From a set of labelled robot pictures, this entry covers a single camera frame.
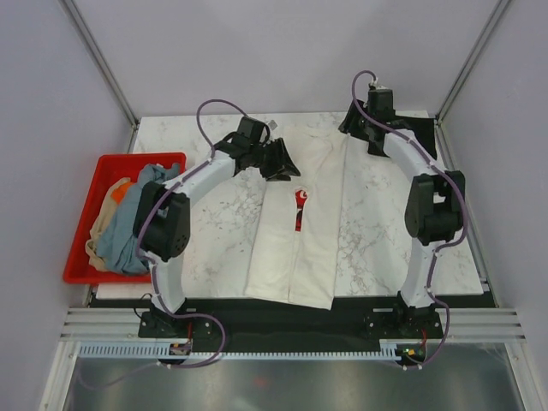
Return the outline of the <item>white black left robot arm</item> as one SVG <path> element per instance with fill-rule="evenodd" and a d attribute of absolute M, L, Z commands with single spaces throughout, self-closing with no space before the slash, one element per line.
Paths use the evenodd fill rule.
<path fill-rule="evenodd" d="M 136 253 L 149 265 L 153 305 L 161 310 L 158 327 L 178 337 L 188 327 L 179 311 L 186 297 L 182 290 L 182 255 L 191 238 L 191 211 L 218 185 L 254 168 L 268 182 L 288 182 L 301 173 L 283 138 L 272 138 L 271 127 L 243 116 L 235 131 L 215 144 L 201 163 L 166 182 L 148 182 L 141 191 L 134 220 Z"/>

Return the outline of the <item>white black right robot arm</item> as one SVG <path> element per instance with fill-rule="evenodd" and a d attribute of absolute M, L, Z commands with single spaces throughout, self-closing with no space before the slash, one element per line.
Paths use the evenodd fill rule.
<path fill-rule="evenodd" d="M 339 131 L 365 141 L 368 154 L 391 159 L 410 182 L 404 223 L 412 250 L 408 274 L 398 292 L 405 307 L 392 315 L 391 323 L 398 335 L 411 337 L 423 326 L 418 310 L 433 303 L 437 254 L 464 240 L 455 235 L 467 223 L 462 211 L 465 177 L 439 163 L 434 120 L 397 115 L 390 89 L 370 86 L 367 101 L 354 98 Z"/>

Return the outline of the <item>white t-shirt red print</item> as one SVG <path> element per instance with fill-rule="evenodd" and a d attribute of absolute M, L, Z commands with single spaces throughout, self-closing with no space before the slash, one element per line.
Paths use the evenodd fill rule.
<path fill-rule="evenodd" d="M 282 136 L 301 174 L 266 185 L 244 295 L 329 310 L 348 140 L 335 128 L 305 126 Z"/>

